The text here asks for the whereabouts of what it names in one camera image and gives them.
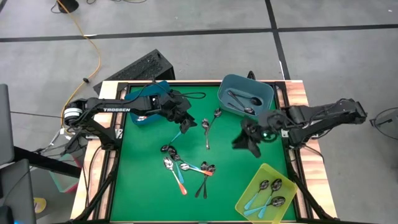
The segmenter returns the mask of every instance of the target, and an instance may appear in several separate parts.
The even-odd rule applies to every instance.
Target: wooden table edge
[[[221,80],[167,80],[169,83],[219,83]],[[308,105],[307,96],[305,94],[305,89],[302,80],[260,80],[261,82],[285,82],[287,88],[287,94],[289,97],[290,105]],[[150,83],[150,80],[127,80],[127,81],[104,81],[101,87],[101,92],[98,98],[105,99],[115,99],[118,83]],[[112,114],[103,113],[97,114],[95,120],[102,124],[104,127],[109,127],[111,124]],[[309,141],[308,145],[314,149],[320,151],[318,141]],[[87,145],[86,155],[84,159],[83,167],[86,170],[86,176],[88,175],[89,165],[91,158],[97,147],[100,146],[99,140],[92,140]],[[322,159],[317,157],[317,155],[312,154],[312,152],[304,151],[302,149],[302,164],[305,173],[305,180],[307,182],[308,190],[317,200],[317,202],[323,207],[323,209],[331,216],[336,217],[335,205],[333,203],[333,198],[331,196],[331,191],[328,183],[328,178],[326,175],[325,166],[322,163]],[[91,180],[90,180],[90,199],[94,196],[98,189],[98,182],[101,175],[101,170],[104,160],[104,151],[99,150],[95,156],[95,161],[93,162],[93,167],[91,169]],[[109,188],[103,195],[101,202],[101,208],[99,211],[99,218],[104,218],[106,204],[108,202]],[[301,192],[297,194],[299,199],[300,213],[302,217],[305,218],[305,207],[303,204],[303,198]],[[86,199],[86,189],[85,180],[83,172],[80,175],[78,188],[76,190],[75,201],[73,203],[72,213],[70,218],[76,218],[85,208]]]

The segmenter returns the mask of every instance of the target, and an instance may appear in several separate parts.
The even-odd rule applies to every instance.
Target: black device
[[[116,139],[114,129],[104,128],[97,123],[93,119],[96,113],[130,112],[138,116],[159,114],[168,121],[180,124],[180,131],[185,134],[190,127],[197,125],[195,119],[187,113],[190,107],[189,101],[176,90],[164,95],[138,95],[133,100],[79,99],[69,103],[65,108],[64,123],[70,128],[98,136],[103,149],[119,149],[121,142],[120,139]]]
[[[14,224],[11,209],[7,205],[0,207],[0,223]]]
[[[111,80],[175,80],[173,65],[157,50],[153,50],[111,75],[104,81]],[[102,82],[93,87],[99,95]]]
[[[289,132],[289,145],[295,148],[303,146],[312,136],[322,135],[341,124],[362,124],[366,117],[361,104],[353,99],[315,107],[289,106],[260,114],[258,123],[244,118],[233,148],[249,149],[258,158],[261,156],[258,144],[275,141],[282,130]]]
[[[76,0],[59,0],[69,12],[73,12],[79,7],[79,3]],[[57,2],[58,8],[62,13],[68,13],[63,9],[63,7]]]

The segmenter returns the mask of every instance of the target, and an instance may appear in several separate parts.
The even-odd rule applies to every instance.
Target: black box
[[[112,80],[175,80],[173,65],[157,50],[153,50],[142,58],[131,63],[124,69],[104,81]],[[100,94],[102,82],[93,87]]]

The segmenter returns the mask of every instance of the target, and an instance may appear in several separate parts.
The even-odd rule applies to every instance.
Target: yellow object
[[[43,212],[47,205],[47,201],[44,198],[33,198],[33,200],[35,205],[35,213],[39,214],[40,212]]]
[[[100,50],[98,50],[97,46],[94,44],[93,41],[91,41],[82,31],[81,27],[79,26],[79,23],[77,23],[77,20],[74,18],[73,15],[70,14],[70,12],[68,11],[68,9],[59,1],[57,0],[58,4],[63,8],[63,10],[65,10],[68,15],[73,19],[74,23],[76,24],[77,28],[79,29],[79,32],[81,34],[81,36],[85,39],[87,39],[88,41],[90,41],[90,43],[93,45],[93,47],[95,48],[97,54],[98,54],[98,66],[97,68],[94,70],[94,72],[88,76],[88,79],[90,79],[91,77],[93,77],[95,74],[98,73],[98,70],[100,70],[101,68],[101,54],[100,54]],[[63,111],[65,110],[65,107],[68,105],[68,103],[70,102],[70,100],[76,95],[77,91],[80,89],[80,87],[82,85],[84,85],[85,82],[82,82],[77,88],[76,90],[72,93],[72,95],[69,97],[68,101],[65,103],[65,105],[62,108],[61,111],[61,128],[63,127]]]
[[[246,210],[244,209],[244,206],[259,191],[260,183],[263,180],[268,180],[269,186],[265,190],[262,190],[258,193],[256,199],[253,201],[249,210],[261,207],[265,204],[265,202],[269,198],[271,191],[272,191],[271,183],[278,178],[282,180],[282,187],[278,191],[275,191],[272,194],[272,198],[274,198],[276,196],[283,196],[286,199],[285,203],[280,207],[268,206],[266,208],[264,218],[258,217],[258,213],[260,212],[260,210],[258,210],[257,212],[255,212],[251,215],[245,216],[244,212]],[[283,216],[285,215],[285,212],[286,212],[287,208],[289,207],[291,201],[293,200],[294,195],[296,194],[296,191],[297,191],[297,185],[295,183],[293,183],[291,180],[286,178],[284,175],[282,175],[281,173],[276,171],[270,165],[262,164],[260,166],[259,170],[254,175],[253,179],[250,181],[250,184],[248,185],[246,190],[243,192],[241,198],[236,203],[235,210],[237,212],[239,212],[244,218],[246,218],[247,220],[249,220],[251,222],[277,224],[277,223],[280,223]]]

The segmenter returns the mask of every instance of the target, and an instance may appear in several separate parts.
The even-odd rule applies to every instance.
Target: spoon with orange handle
[[[195,169],[195,168],[190,167],[190,166],[189,166],[188,164],[186,164],[186,163],[181,163],[181,164],[180,164],[180,168],[181,168],[181,170],[189,170],[189,169],[191,169],[191,170],[194,170],[194,171],[197,171],[197,172],[201,172],[202,174],[206,174],[206,175],[209,175],[209,176],[212,176],[212,175],[213,175],[213,173],[210,172],[210,171]]]
[[[179,181],[178,177],[175,175],[175,172],[173,170],[173,165],[174,165],[173,161],[171,159],[169,159],[168,157],[165,157],[165,158],[163,158],[163,163],[164,163],[164,166],[166,166],[166,168],[168,170],[172,171],[172,173],[175,177],[175,180],[177,181],[178,186],[180,187],[181,193],[183,195],[186,195],[188,193],[187,190],[185,189],[184,185],[181,184],[181,182]]]

